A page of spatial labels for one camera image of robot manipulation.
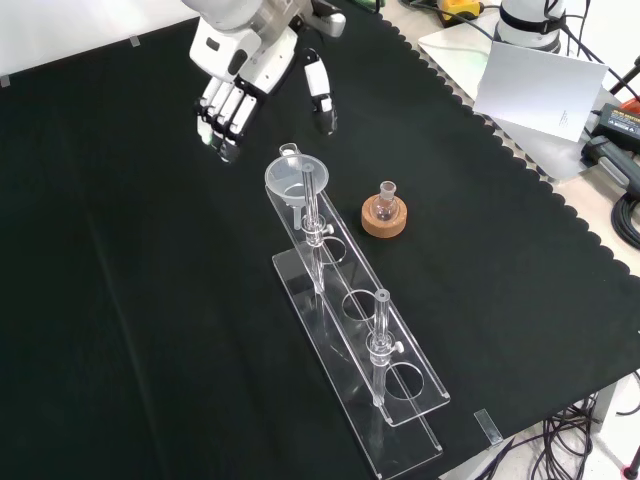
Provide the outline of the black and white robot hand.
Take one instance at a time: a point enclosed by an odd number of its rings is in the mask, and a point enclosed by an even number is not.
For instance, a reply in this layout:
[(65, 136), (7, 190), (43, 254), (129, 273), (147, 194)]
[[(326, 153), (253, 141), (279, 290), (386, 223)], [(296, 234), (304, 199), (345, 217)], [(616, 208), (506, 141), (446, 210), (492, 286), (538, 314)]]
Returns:
[(341, 12), (322, 16), (297, 10), (256, 15), (245, 25), (225, 31), (200, 20), (190, 57), (210, 75), (195, 104), (202, 142), (223, 161), (235, 161), (255, 115), (294, 62), (298, 32), (310, 27), (338, 38), (345, 25)]

